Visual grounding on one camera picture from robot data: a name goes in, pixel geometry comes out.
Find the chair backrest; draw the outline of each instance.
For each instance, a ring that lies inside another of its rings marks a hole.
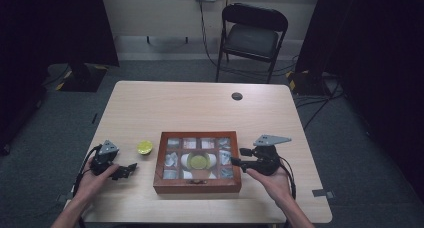
[[[223,21],[285,32],[287,18],[277,10],[255,7],[242,3],[226,6],[222,11]]]

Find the yellow bowl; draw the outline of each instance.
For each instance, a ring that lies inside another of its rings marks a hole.
[[[143,140],[137,145],[137,151],[138,153],[142,155],[149,154],[152,151],[152,149],[153,149],[153,144],[151,141]]]

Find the chair seat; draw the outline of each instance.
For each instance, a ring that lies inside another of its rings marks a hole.
[[[271,59],[277,42],[278,34],[275,31],[235,24],[223,48]]]

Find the person's right hand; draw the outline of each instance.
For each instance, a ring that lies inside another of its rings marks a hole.
[[[262,175],[254,169],[247,169],[246,173],[265,187],[266,192],[275,201],[278,207],[280,207],[279,201],[285,200],[287,196],[291,196],[288,175],[283,168],[278,168],[278,170],[270,176]]]

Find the wooden box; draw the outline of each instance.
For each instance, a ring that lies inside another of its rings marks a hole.
[[[235,131],[162,132],[153,187],[158,194],[237,193],[240,168]]]

